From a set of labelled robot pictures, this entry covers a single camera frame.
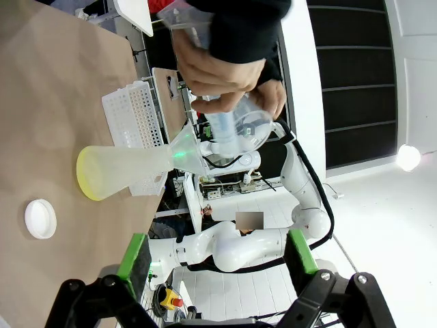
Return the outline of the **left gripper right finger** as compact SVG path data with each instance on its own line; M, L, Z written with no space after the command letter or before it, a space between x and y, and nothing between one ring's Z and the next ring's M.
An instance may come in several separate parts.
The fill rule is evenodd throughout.
M314 327L322 313L336 314L344 327L395 326L375 277L359 272L346 279L318 268L301 231L287 233L283 259L297 299L279 327Z

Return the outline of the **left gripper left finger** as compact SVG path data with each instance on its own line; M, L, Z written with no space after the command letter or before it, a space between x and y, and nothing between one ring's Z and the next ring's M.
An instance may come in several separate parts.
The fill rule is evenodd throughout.
M152 257L148 237L133 234L115 274L87 285L79 279L62 283L46 327L97 327L116 318L122 327L157 327L141 304Z

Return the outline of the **person's bare hand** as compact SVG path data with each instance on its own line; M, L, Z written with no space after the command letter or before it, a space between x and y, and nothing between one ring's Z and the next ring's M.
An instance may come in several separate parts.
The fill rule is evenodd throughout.
M234 64L217 59L205 49L197 48L182 30L173 32L173 49L178 70L192 93L198 97L218 96L215 100L197 99L192 108L200 113L230 112L245 94L254 103L278 118L286 101L282 83L269 80L257 82L266 60Z

